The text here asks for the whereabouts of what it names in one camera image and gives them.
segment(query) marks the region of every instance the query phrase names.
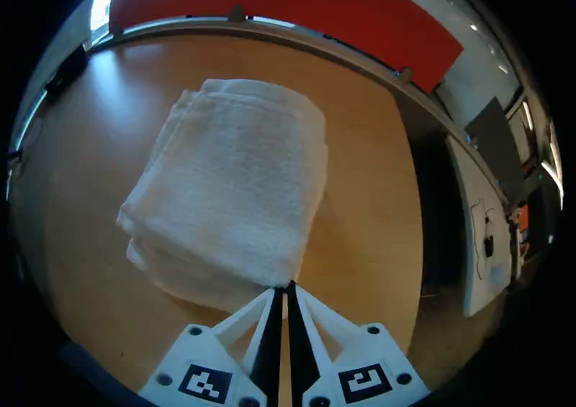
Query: desk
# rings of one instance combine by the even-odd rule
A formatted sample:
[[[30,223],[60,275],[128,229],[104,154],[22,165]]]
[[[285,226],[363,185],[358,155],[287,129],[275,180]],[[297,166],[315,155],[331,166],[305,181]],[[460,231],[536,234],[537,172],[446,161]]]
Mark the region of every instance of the desk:
[[[462,197],[466,230],[464,315],[473,316],[510,283],[510,232],[498,194],[470,155],[453,137],[446,138]],[[486,224],[485,217],[490,219]],[[485,236],[494,236],[494,254],[486,257]]]
[[[95,54],[40,116],[11,202],[24,254],[55,317],[120,382],[139,390],[189,323],[227,315],[174,299],[125,257],[114,224],[183,89],[258,79],[308,96],[326,116],[328,183],[300,284],[354,323],[382,322],[404,351],[422,273],[420,203],[393,96],[343,66],[239,37],[149,38]],[[281,405],[288,405],[284,327]]]

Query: white wall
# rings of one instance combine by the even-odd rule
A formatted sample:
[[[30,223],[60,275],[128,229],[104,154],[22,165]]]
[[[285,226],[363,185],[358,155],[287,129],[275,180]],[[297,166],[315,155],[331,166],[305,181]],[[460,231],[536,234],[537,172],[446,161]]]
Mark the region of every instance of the white wall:
[[[91,36],[90,12],[94,0],[84,0],[62,24],[46,51],[40,58],[34,73],[28,81],[20,107],[14,121],[11,147],[25,131],[27,118],[36,99],[43,93],[44,85],[50,80],[56,69],[72,52]]]
[[[454,122],[466,126],[494,96],[506,108],[518,88],[518,79],[476,12],[465,0],[411,1],[438,20],[464,48],[438,88],[438,95]]]

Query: red wall panel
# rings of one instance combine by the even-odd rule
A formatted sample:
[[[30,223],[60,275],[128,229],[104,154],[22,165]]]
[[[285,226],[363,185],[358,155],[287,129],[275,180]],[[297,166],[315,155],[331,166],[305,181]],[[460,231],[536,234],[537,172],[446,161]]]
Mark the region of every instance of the red wall panel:
[[[432,91],[462,51],[440,23],[411,0],[112,0],[110,31],[181,15],[247,15],[292,22],[351,44]]]

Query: screw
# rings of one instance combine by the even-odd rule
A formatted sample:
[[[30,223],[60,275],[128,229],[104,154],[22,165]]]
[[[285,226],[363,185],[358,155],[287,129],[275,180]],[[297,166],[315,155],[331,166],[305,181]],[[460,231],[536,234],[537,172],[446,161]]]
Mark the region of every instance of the screw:
[[[412,376],[410,374],[406,374],[405,372],[403,372],[397,377],[396,381],[399,382],[399,384],[401,385],[407,385],[412,381]]]
[[[172,377],[170,377],[168,374],[162,373],[156,376],[156,381],[158,382],[159,385],[169,386],[172,384]]]
[[[251,396],[245,396],[244,398],[240,399],[238,407],[260,407],[260,403],[258,400],[252,398]]]
[[[310,400],[310,407],[328,407],[330,400],[325,396],[316,396]]]

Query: white towel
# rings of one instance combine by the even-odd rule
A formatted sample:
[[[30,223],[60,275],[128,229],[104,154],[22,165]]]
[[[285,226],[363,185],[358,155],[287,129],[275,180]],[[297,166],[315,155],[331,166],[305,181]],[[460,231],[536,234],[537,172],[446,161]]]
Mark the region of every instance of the white towel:
[[[128,258],[171,294],[229,311],[296,279],[325,186],[324,122],[261,81],[183,92],[120,208]]]

